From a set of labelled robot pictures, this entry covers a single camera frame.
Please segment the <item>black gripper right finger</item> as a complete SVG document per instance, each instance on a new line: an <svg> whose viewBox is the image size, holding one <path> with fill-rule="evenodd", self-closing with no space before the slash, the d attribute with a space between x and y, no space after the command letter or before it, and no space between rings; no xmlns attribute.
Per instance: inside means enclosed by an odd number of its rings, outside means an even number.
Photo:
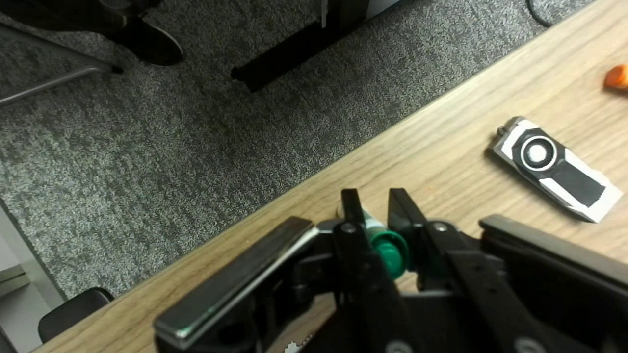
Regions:
<svg viewBox="0 0 628 353"><path fill-rule="evenodd" d="M388 192L388 225L410 243L411 268L419 290L451 290L480 327L492 353L515 353L523 335L523 308L494 263L461 233L441 219L427 219L404 188Z"/></svg>

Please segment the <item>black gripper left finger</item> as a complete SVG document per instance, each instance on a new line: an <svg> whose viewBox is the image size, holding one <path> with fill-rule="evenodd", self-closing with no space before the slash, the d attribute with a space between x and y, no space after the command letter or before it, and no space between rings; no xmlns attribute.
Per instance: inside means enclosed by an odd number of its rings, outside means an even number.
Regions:
<svg viewBox="0 0 628 353"><path fill-rule="evenodd" d="M358 353L417 353L404 300L364 235L355 188L341 190L343 219L333 227L341 276L341 310L349 315Z"/></svg>

